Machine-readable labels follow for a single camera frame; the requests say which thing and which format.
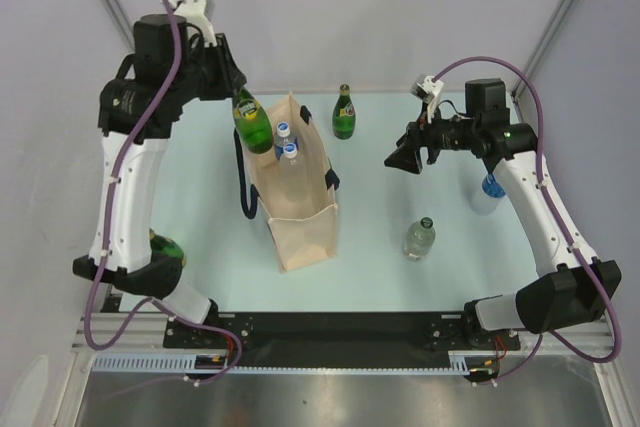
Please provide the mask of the blue label water bottle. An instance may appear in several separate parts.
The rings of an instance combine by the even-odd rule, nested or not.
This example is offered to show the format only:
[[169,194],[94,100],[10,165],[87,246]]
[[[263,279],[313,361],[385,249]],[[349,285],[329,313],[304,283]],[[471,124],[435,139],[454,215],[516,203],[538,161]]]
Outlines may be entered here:
[[284,152],[284,146],[288,143],[293,143],[296,147],[299,147],[298,137],[292,130],[291,124],[289,122],[279,122],[274,133],[274,152],[277,161],[280,160]]

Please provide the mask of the clear glass bottle green cap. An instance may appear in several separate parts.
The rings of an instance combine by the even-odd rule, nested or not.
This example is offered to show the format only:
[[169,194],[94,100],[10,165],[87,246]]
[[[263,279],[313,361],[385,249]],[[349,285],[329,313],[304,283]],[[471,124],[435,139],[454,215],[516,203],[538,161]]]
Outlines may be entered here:
[[403,238],[402,252],[410,260],[418,261],[431,250],[436,239],[434,222],[430,217],[415,221]]

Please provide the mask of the clear unlabelled plastic water bottle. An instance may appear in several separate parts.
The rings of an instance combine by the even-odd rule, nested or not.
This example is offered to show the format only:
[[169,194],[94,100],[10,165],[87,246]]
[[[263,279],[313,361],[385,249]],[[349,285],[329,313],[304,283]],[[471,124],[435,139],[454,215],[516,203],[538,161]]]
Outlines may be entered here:
[[284,146],[278,161],[282,189],[290,202],[303,203],[309,200],[308,171],[305,156],[293,143]]

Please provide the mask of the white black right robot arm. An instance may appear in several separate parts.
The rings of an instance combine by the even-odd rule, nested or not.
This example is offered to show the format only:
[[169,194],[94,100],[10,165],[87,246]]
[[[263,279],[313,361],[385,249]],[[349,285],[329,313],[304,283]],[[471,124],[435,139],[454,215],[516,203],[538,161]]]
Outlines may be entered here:
[[541,334],[601,319],[606,300],[621,281],[613,260],[602,261],[568,216],[537,155],[538,138],[527,123],[514,123],[502,80],[478,79],[465,85],[464,115],[442,117],[442,81],[422,75],[411,92],[422,102],[384,161],[385,166],[419,174],[443,150],[471,152],[483,161],[505,191],[534,255],[537,279],[517,292],[470,301],[471,317],[461,323],[463,340],[484,348],[498,330]]

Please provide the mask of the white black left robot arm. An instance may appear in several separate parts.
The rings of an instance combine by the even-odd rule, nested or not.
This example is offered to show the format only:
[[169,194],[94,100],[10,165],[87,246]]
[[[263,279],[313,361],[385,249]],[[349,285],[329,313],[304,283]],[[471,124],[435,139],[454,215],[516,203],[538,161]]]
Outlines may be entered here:
[[217,304],[183,277],[181,263],[151,249],[154,191],[172,126],[188,102],[233,96],[246,78],[226,38],[202,14],[150,14],[133,27],[134,51],[99,96],[104,180],[99,226],[73,273],[158,301],[188,320],[197,345],[221,334]]

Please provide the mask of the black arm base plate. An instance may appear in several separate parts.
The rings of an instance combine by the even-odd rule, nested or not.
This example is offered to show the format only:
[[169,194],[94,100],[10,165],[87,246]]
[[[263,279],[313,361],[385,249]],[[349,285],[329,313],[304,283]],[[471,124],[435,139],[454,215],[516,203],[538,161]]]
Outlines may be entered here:
[[517,335],[481,331],[461,312],[235,312],[219,326],[253,366],[414,367],[446,352],[520,349]]

